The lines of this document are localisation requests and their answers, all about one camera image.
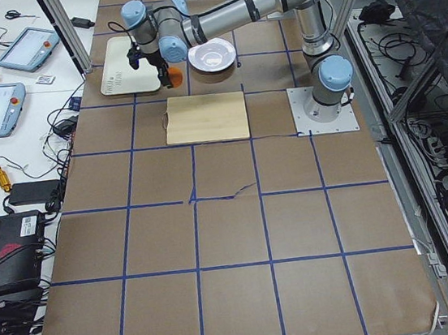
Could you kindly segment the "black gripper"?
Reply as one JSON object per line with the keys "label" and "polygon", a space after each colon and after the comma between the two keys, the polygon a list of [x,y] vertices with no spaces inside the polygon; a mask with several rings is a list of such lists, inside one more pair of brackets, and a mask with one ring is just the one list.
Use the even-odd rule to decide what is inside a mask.
{"label": "black gripper", "polygon": [[170,77],[168,75],[167,61],[162,57],[160,53],[158,42],[153,41],[149,44],[140,44],[140,49],[141,53],[147,59],[147,62],[157,68],[162,86],[166,88],[172,88],[172,82],[170,81]]}

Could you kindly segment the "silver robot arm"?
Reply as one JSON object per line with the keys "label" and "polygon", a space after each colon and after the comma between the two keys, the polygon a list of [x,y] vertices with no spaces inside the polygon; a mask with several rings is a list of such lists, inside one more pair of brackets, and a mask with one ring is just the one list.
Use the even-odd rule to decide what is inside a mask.
{"label": "silver robot arm", "polygon": [[145,5],[128,1],[121,17],[131,39],[127,52],[131,68],[141,59],[157,69],[162,86],[177,88],[182,80],[170,73],[171,63],[183,62],[188,50],[210,39],[255,23],[268,14],[294,11],[303,40],[303,53],[310,71],[317,74],[320,63],[336,54],[336,37],[323,18],[320,0],[227,0],[199,14],[188,11],[185,0],[165,0]]}

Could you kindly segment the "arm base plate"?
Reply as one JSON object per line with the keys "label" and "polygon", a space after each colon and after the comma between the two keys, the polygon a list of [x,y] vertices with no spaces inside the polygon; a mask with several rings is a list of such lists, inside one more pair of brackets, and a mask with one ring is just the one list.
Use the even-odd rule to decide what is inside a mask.
{"label": "arm base plate", "polygon": [[359,131],[355,112],[347,94],[337,105],[324,106],[312,97],[313,87],[288,88],[286,94],[298,136],[328,135]]}

